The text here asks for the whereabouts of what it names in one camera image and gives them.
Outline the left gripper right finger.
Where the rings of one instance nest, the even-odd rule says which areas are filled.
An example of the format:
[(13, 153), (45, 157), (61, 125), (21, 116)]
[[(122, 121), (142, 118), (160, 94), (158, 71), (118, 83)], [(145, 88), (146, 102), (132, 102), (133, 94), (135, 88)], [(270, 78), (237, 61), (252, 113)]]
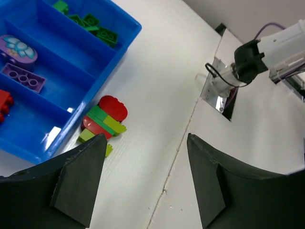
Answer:
[(305, 172), (282, 175), (244, 163), (194, 134), (187, 151), (202, 227), (302, 229)]

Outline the striped red green lego stack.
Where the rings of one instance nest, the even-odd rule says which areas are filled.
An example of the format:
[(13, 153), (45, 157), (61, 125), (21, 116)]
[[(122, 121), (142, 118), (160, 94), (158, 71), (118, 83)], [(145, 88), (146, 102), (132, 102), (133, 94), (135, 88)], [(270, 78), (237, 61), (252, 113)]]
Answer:
[(104, 134), (107, 140), (119, 136), (127, 130), (122, 124), (127, 116), (128, 110), (122, 102), (105, 95), (84, 116), (77, 141), (84, 143), (99, 134)]

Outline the purple lego plate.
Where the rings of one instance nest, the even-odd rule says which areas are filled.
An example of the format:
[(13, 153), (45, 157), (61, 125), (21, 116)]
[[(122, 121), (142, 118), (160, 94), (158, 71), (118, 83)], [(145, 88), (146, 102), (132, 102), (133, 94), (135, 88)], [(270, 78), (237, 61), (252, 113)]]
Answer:
[(35, 91), (36, 93), (40, 93), (46, 83), (46, 78), (10, 63), (4, 65), (1, 73)]

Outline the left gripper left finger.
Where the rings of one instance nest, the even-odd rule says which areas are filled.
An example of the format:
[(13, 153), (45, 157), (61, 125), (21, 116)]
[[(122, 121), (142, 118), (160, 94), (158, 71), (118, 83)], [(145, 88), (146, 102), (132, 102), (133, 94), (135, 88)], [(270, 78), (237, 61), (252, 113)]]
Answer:
[(41, 164), (0, 178), (2, 229), (86, 229), (105, 160), (99, 134)]

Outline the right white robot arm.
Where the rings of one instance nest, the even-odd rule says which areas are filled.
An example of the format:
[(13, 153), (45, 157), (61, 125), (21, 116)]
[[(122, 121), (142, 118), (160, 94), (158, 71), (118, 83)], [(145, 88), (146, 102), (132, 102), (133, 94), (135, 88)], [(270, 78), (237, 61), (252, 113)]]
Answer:
[(205, 64), (212, 75), (208, 81), (212, 91), (228, 97), (233, 88), (245, 87), (257, 75), (269, 71), (279, 79), (293, 76), (305, 68), (305, 21), (283, 28), (262, 38), (255, 37), (234, 51), (234, 61), (217, 71)]

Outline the red lego brick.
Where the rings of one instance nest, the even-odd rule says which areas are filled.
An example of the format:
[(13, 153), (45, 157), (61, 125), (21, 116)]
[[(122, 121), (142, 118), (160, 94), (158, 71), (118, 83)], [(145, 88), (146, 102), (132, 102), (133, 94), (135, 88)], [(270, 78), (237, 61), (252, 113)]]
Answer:
[(14, 99), (10, 92), (0, 90), (0, 123), (5, 121), (6, 115), (10, 112), (10, 108), (14, 105)]

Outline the green square lego brick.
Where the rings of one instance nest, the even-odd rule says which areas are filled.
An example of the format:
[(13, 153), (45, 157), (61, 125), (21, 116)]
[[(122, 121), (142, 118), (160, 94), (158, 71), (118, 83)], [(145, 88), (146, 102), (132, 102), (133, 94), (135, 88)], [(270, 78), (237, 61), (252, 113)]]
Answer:
[(79, 17), (79, 15), (77, 15), (77, 14), (69, 15), (68, 18), (71, 19), (72, 21), (74, 21), (76, 24), (80, 25), (81, 27), (85, 27), (85, 23)]

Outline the purple paw print lego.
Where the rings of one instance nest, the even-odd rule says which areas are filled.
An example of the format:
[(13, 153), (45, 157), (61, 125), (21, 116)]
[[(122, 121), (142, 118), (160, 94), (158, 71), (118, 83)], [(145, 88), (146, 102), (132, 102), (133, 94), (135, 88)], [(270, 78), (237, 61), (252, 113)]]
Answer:
[(22, 69), (32, 71), (38, 54), (34, 48), (12, 35), (0, 37), (0, 57)]

